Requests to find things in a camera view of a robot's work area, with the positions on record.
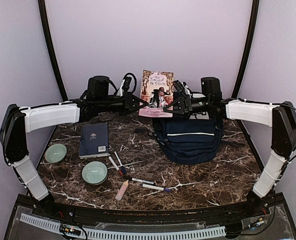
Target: marble countertop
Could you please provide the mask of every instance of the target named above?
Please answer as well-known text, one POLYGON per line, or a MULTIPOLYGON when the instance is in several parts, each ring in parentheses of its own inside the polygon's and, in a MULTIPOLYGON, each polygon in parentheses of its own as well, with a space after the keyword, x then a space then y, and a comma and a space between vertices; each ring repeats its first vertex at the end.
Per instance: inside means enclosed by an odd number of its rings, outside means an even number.
POLYGON ((158 186, 172 190, 157 191, 142 188, 138 182, 130 182, 122 200, 118 201, 115 196, 125 180, 108 157, 80 159, 78 156, 81 127, 114 117, 114 114, 103 114, 86 123, 57 127, 49 146, 64 144, 67 155, 59 164, 53 165, 43 157, 37 169, 56 202, 132 211, 185 210, 228 205, 245 201, 248 191, 261 173, 236 121, 225 120, 223 140, 238 144, 222 144, 217 156, 210 162, 180 165, 170 162, 146 132, 134 133, 136 128, 152 130, 150 119, 139 120, 137 113, 118 116, 108 123, 110 152, 118 152, 130 176, 155 181, 158 186), (91 161, 101 161, 108 167, 108 178, 102 185, 89 185, 82 179, 82 169, 91 161))

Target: marker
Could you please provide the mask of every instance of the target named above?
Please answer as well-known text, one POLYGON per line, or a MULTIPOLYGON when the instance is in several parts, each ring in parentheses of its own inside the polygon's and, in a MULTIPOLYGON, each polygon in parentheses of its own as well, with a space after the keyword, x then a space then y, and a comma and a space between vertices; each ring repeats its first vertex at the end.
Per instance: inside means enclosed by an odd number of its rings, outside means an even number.
POLYGON ((152 185, 147 185, 147 184, 143 184, 142 186, 144 188, 148 188, 148 189, 155 189, 155 190, 159 190, 159 191, 171 192, 171 189, 168 189, 165 187, 152 186, 152 185))
POLYGON ((117 157, 117 159, 118 159, 118 161, 119 161, 119 164, 120 164, 120 166, 121 166, 121 171, 122 171, 122 173, 123 173, 123 174, 127 174, 127 171, 126 171, 126 169, 124 168, 124 166, 123 166, 123 164, 122 164, 122 162, 121 162, 121 160, 120 160, 120 158, 119 158, 117 152, 114 151, 114 154, 116 155, 116 157, 117 157))
POLYGON ((111 156, 109 156, 109 160, 110 160, 110 162, 112 163, 112 165, 117 169, 117 171, 119 172, 119 174, 120 174, 121 176, 123 176, 122 171, 121 171, 120 168, 117 166, 117 164, 114 162, 114 160, 112 159, 111 156))
POLYGON ((140 183, 145 183, 145 184, 152 184, 152 185, 156 184, 153 181, 141 180, 141 179, 133 178, 133 177, 130 177, 130 176, 123 176, 123 178, 128 179, 128 180, 132 180, 132 181, 136 181, 136 182, 140 182, 140 183))

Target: black frame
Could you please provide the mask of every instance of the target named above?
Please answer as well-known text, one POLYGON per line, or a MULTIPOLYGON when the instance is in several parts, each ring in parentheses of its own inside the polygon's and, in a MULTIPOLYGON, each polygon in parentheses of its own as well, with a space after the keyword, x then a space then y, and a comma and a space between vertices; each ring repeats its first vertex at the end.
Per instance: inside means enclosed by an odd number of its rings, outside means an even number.
POLYGON ((46 41, 47 44, 47 48, 48 48, 48 54, 49 54, 49 58, 51 61, 51 65, 52 65, 52 70, 54 73, 54 76, 56 78, 56 82, 60 91, 60 95, 63 101, 67 101, 68 100, 68 95, 67 92, 64 88, 63 85, 63 81, 62 81, 62 77, 60 74, 60 70, 59 70, 59 65, 58 65, 58 61, 56 58, 56 54, 54 52, 54 47, 53 47, 53 43, 52 43, 52 39, 51 39, 51 33, 50 33, 50 27, 49 27, 49 22, 48 22, 48 17, 47 17, 47 10, 46 10, 46 4, 44 0, 38 0, 38 4, 39 4, 39 12, 40 12, 40 18, 41 18, 41 24, 42 24, 42 29, 43 29, 43 34, 44 34, 44 39, 46 41))
MULTIPOLYGON (((247 39, 246 39, 246 43, 245 43, 245 47, 244 47, 244 51, 243 51, 240 69, 239 69, 236 83, 235 83, 233 93, 232 93, 232 98, 234 98, 234 99, 238 97, 238 94, 239 94, 239 91, 241 88, 241 84, 242 84, 242 80, 244 77, 244 73, 246 70, 246 66, 248 63, 250 50, 251 50, 251 46, 252 46, 252 41, 253 41, 253 36, 254 36, 254 31, 255 31, 256 22, 257 22, 258 11, 259 11, 259 2, 260 2, 259 0, 253 0, 253 2, 252 2, 252 10, 251 10, 247 39)), ((42 28, 43 28, 43 34, 44 34, 44 38, 45 38, 45 41, 47 44, 48 54, 50 57, 52 69, 53 69, 53 72, 54 72, 54 75, 55 75, 55 78, 57 81, 57 85, 58 85, 61 97, 64 101, 67 101, 68 96, 67 96, 66 90, 64 88, 64 84, 63 84, 62 77, 61 77, 60 70, 59 70, 59 66, 58 66, 58 61, 57 61, 57 58, 56 58, 56 55, 54 52, 54 47, 53 47, 53 43, 52 43, 52 39, 51 39, 51 33, 50 33, 50 28, 49 28, 45 0, 38 0, 38 3, 39 3, 39 11, 40 11, 40 18, 41 18, 41 23, 42 23, 42 28)))
MULTIPOLYGON (((269 194, 265 199, 268 207, 274 206, 274 196, 276 196, 276 205, 283 204, 288 216, 293 235, 296 239, 296 227, 283 196, 283 193, 274 195, 269 194)), ((12 209, 10 220, 6 229, 4 240, 7 240, 11 231, 12 222, 18 206, 23 206, 32 209, 32 213, 39 216, 47 217, 38 208, 34 208, 34 199, 19 194, 15 205, 12 209)), ((108 210, 97 209, 80 206, 72 206, 62 203, 56 203, 63 215, 64 219, 86 226, 94 226, 96 223, 115 223, 115 224, 132 224, 132 225, 161 225, 161 224, 185 224, 191 222, 206 222, 207 225, 225 226, 228 231, 231 231, 236 226, 240 225, 242 219, 248 218, 243 213, 227 214, 227 211, 239 211, 245 207, 246 202, 240 202, 224 206, 214 206, 207 208, 199 208, 189 210, 175 210, 175 211, 126 211, 126 210, 108 210)), ((262 215, 258 211, 254 216, 262 215)))

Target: navy blue notebook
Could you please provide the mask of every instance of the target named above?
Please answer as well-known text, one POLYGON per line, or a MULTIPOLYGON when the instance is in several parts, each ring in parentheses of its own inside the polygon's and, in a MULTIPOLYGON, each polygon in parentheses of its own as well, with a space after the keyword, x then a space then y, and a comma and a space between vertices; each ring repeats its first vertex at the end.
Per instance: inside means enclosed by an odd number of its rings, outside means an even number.
POLYGON ((81 129, 79 157, 109 156, 108 123, 85 125, 81 129))

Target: red pen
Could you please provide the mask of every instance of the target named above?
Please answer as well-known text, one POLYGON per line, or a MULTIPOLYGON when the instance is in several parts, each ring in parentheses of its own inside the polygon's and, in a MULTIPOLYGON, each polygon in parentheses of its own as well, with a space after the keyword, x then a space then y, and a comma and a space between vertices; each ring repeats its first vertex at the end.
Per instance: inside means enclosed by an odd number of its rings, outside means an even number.
POLYGON ((111 156, 109 156, 109 160, 110 160, 110 162, 112 163, 112 165, 117 169, 117 171, 119 172, 119 174, 120 174, 121 176, 123 176, 122 171, 121 171, 120 168, 117 166, 117 164, 114 162, 114 160, 112 159, 111 156))

